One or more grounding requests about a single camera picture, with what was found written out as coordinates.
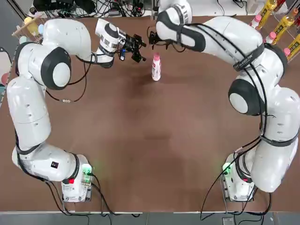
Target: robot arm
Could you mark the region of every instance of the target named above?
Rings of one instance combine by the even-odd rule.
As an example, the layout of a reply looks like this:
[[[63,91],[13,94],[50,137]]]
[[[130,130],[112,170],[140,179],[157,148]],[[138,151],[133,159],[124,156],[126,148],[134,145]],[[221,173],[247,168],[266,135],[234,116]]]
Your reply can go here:
[[[273,192],[280,185],[296,153],[300,127],[299,96],[293,90],[278,85],[287,66],[286,57],[277,47],[264,46],[261,34],[242,21],[220,16],[200,25],[191,23],[191,20],[192,12],[186,0],[161,1],[156,22],[157,34],[150,34],[149,43],[176,42],[192,51],[212,54],[230,63],[241,71],[229,89],[230,103],[240,113],[259,115],[255,86],[261,105],[264,105],[262,86],[250,63],[237,69],[238,65],[251,59],[265,88],[268,123],[257,147],[232,164],[230,174],[225,176],[226,184],[229,184],[226,186],[232,201],[249,199],[254,184],[265,192]],[[246,57],[209,27],[223,34]],[[233,161],[233,157],[231,154],[227,158],[226,165]]]
[[[92,53],[89,32],[81,22],[53,19],[42,28],[42,44],[26,42],[18,47],[15,57],[18,76],[7,85],[8,106],[16,132],[12,160],[26,173],[42,180],[61,181],[65,201],[83,202],[90,198],[90,178],[86,174],[92,168],[85,156],[45,142],[51,132],[45,91],[67,86],[71,77],[70,55],[110,67],[113,54],[123,41],[119,38],[123,32],[110,23],[99,23],[96,33],[100,29],[103,37],[108,38],[113,31],[118,35],[111,44],[102,38],[97,53]],[[139,54],[139,47],[145,46],[141,39],[125,35],[121,45],[139,60],[143,59]]]

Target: plastic bottle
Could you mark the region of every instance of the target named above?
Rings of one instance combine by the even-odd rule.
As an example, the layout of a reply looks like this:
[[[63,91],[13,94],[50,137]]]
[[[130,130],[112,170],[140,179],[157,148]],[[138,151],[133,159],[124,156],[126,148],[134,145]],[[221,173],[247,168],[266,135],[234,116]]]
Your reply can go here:
[[[24,20],[24,24],[28,24],[27,26],[27,30],[30,32],[30,34],[32,34],[33,36],[39,35],[38,33],[38,25],[35,22],[32,22],[32,18],[31,17],[26,17]]]
[[[262,19],[259,22],[259,25],[257,26],[257,30],[260,30],[264,26],[271,12],[276,8],[276,6],[277,6],[277,0],[267,0],[266,4],[264,5],[264,7],[259,13]]]
[[[263,42],[264,42],[264,43],[272,44],[275,38],[276,38],[276,33],[272,31],[272,32],[271,32],[271,33],[263,40]]]
[[[291,50],[289,48],[285,48],[283,52],[285,53],[285,56],[288,57],[288,55],[291,53]]]
[[[288,46],[291,53],[287,56],[287,60],[290,61],[300,50],[300,34],[290,43]]]
[[[283,33],[293,25],[295,21],[295,16],[298,14],[298,9],[294,8],[289,14],[282,17],[277,27],[274,29],[276,33],[276,38],[273,41],[273,45],[277,43],[277,41],[281,38]]]
[[[248,13],[255,13],[258,8],[258,0],[247,0],[246,8]]]
[[[256,29],[256,27],[258,26],[260,20],[262,19],[261,15],[256,15],[254,17],[254,19],[250,22],[250,26],[253,27],[254,29]]]
[[[152,79],[158,81],[160,79],[161,72],[161,62],[158,53],[154,54],[153,63],[152,63]]]
[[[285,0],[277,0],[277,6],[274,9],[274,12],[277,12],[282,7],[283,3],[285,3]]]

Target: brown table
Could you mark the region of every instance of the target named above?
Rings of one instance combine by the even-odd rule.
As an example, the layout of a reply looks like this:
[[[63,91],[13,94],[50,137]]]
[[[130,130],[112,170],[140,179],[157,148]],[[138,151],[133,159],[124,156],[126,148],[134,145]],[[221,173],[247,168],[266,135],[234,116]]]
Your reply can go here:
[[[249,22],[251,17],[239,17]],[[208,17],[197,17],[204,22]],[[90,31],[92,49],[96,19],[81,20]],[[109,19],[128,34],[137,33],[147,42],[146,18]],[[273,18],[266,30],[276,26]],[[279,45],[287,46],[285,35]],[[127,55],[111,69],[92,66],[84,97],[63,104],[46,97],[52,133],[47,140],[66,151],[84,154],[95,167],[103,193],[114,211],[198,211],[204,196],[220,173],[226,157],[258,135],[258,117],[237,113],[227,92],[238,75],[218,58],[191,51],[176,53],[172,47],[155,47],[162,60],[162,78],[151,79],[154,51],[142,49],[146,62],[137,64]],[[294,60],[282,86],[300,93],[299,64]],[[72,58],[72,81],[83,74],[83,65]],[[58,98],[76,99],[84,82],[63,91]],[[0,210],[57,210],[46,185],[25,175],[13,165],[14,127],[6,98],[0,109],[1,200]],[[272,211],[300,211],[300,158],[296,155],[282,185],[273,194]],[[268,195],[258,192],[246,210],[263,211]],[[69,206],[76,211],[99,211],[97,193],[92,202]],[[240,210],[230,203],[229,210]],[[207,199],[205,211],[224,211],[219,182]]]

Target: yellow bottle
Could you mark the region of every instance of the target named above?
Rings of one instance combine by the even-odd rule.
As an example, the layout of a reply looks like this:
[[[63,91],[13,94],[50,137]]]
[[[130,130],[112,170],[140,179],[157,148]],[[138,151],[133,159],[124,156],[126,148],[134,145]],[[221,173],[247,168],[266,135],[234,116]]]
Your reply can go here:
[[[31,17],[26,17],[24,20],[24,24],[31,23],[27,26],[27,30],[32,34],[33,36],[39,35],[38,33],[38,25],[35,22],[32,22]]]
[[[257,30],[260,30],[264,24],[267,22],[268,17],[270,16],[271,12],[276,8],[277,0],[267,0],[266,4],[260,11],[259,15],[261,15],[262,19],[260,20]]]
[[[291,60],[292,57],[295,56],[296,53],[300,50],[300,34],[298,34],[295,40],[291,42],[291,44],[289,45],[289,49],[291,53],[287,56],[288,61]]]
[[[295,16],[298,14],[298,9],[294,8],[289,14],[282,17],[277,27],[274,29],[276,33],[276,38],[274,39],[272,45],[276,44],[277,41],[281,38],[283,33],[293,25],[295,22]]]

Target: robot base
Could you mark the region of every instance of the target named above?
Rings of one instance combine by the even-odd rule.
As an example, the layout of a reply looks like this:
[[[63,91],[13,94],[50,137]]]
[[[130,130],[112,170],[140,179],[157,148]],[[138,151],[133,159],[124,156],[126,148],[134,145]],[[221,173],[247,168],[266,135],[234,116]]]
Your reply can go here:
[[[92,193],[92,177],[86,173],[92,173],[92,167],[87,158],[77,155],[79,159],[79,171],[73,184],[61,183],[64,202],[77,203],[89,202]]]
[[[228,156],[222,170],[233,161],[233,156],[234,154]],[[226,201],[247,202],[248,199],[249,201],[253,199],[252,189],[254,188],[254,183],[247,183],[238,176],[235,168],[236,162],[232,163],[221,176],[224,196]]]

